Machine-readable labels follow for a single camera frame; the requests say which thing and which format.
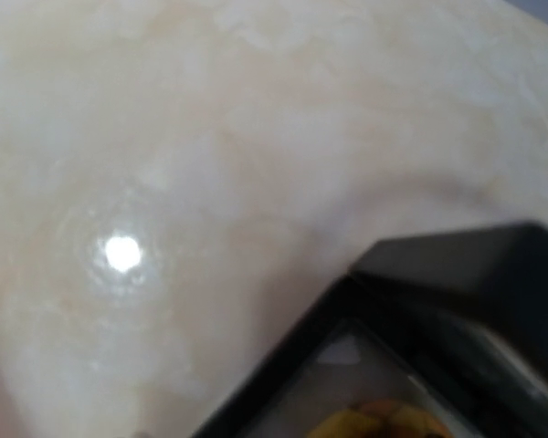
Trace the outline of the yellow sunflower brooch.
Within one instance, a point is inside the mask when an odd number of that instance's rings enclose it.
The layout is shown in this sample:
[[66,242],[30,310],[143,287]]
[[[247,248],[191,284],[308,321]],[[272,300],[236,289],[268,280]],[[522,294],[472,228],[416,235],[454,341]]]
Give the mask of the yellow sunflower brooch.
[[381,399],[335,412],[307,437],[446,437],[449,428],[429,411],[399,400]]

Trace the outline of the black case with yellow brooch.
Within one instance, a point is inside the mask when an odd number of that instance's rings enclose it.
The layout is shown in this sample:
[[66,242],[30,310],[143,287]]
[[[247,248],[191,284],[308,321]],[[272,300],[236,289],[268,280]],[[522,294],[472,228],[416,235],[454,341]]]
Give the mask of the black case with yellow brooch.
[[548,437],[548,227],[377,242],[197,430],[246,432],[323,344],[357,327],[484,437]]

